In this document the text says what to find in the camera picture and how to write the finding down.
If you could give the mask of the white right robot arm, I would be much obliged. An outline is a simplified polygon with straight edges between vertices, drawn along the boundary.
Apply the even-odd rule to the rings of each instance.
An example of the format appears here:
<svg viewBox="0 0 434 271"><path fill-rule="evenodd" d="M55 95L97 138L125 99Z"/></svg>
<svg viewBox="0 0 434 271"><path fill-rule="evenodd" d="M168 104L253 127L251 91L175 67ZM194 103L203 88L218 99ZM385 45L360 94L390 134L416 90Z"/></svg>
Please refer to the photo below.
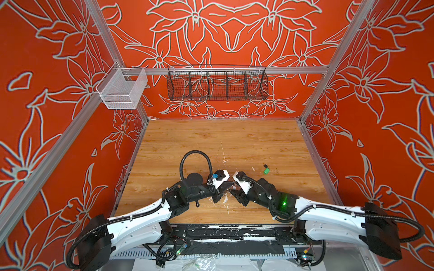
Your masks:
<svg viewBox="0 0 434 271"><path fill-rule="evenodd" d="M402 259L397 221L372 203L345 207L315 202L279 192L265 179L256 181L243 172L237 172L234 181L240 189L231 193L243 206L254 202L267 208L273 220L293 223L312 241L353 243L386 259Z"/></svg>

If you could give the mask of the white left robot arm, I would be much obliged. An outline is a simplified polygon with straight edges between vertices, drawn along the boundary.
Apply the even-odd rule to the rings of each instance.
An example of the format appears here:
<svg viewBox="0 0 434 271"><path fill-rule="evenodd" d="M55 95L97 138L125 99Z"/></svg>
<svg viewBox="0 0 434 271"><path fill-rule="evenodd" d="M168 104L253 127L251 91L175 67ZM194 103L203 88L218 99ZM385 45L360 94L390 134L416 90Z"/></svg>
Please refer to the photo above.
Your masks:
<svg viewBox="0 0 434 271"><path fill-rule="evenodd" d="M96 271L113 256L144 244L158 242L171 232L169 220L189 210L192 202L212 198L219 201L231 187L227 170L218 170L209 180L191 173L162 192L161 199L123 216L92 218L67 253L71 269Z"/></svg>

